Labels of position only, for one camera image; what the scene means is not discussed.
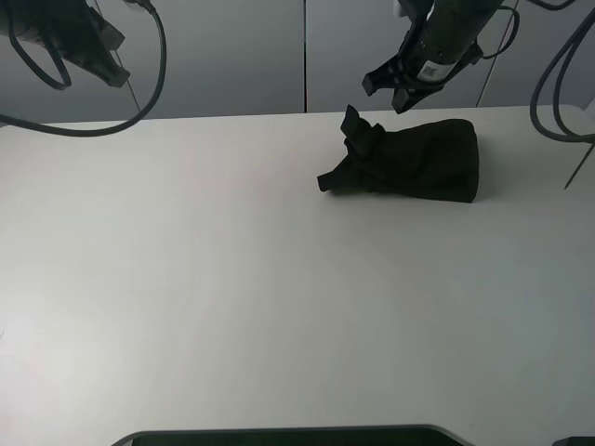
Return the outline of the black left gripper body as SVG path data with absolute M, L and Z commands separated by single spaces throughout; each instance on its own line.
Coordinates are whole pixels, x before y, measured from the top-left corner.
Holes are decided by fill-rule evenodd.
M 84 70 L 121 70 L 112 52 L 124 42 L 87 1 L 42 1 L 41 45 Z

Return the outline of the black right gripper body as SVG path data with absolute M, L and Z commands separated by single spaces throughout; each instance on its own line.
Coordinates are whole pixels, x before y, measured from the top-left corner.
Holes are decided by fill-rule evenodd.
M 400 60 L 403 85 L 445 83 L 483 57 L 482 1 L 398 1 L 396 7 L 411 21 L 393 57 Z

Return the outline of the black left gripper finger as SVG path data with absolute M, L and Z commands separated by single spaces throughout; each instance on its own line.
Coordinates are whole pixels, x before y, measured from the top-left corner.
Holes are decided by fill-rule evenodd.
M 122 87 L 130 76 L 130 72 L 120 66 L 112 55 L 93 58 L 88 71 L 110 87 Z

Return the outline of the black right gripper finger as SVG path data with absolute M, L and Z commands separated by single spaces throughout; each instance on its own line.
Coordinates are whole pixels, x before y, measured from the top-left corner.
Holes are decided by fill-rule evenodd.
M 375 70 L 367 73 L 362 80 L 362 87 L 368 97 L 380 89 L 399 89 L 403 86 L 403 70 L 398 58 L 391 58 Z
M 397 113 L 405 113 L 441 90 L 441 84 L 397 85 L 393 88 L 391 106 Z

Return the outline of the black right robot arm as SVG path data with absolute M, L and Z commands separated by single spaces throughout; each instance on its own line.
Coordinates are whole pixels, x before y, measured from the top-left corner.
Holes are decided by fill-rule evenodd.
M 404 113 L 483 57 L 477 37 L 502 3 L 412 0 L 398 5 L 411 26 L 398 53 L 367 73 L 362 86 L 367 96 L 392 90 L 392 108 Z

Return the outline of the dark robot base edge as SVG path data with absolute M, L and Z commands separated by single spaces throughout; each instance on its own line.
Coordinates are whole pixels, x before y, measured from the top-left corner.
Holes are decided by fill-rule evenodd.
M 249 428 L 221 430 L 141 431 L 117 445 L 468 445 L 458 435 L 438 426 L 334 426 Z

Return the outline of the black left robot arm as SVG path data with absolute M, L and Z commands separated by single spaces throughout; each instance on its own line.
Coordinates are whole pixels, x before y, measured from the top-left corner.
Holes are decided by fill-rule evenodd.
M 124 35 L 85 1 L 3 1 L 1 34 L 25 65 L 53 89 L 72 85 L 66 62 L 111 87 L 121 87 L 129 78 L 129 72 L 112 56 L 124 42 Z M 58 71 L 58 80 L 31 58 L 23 42 L 46 50 Z

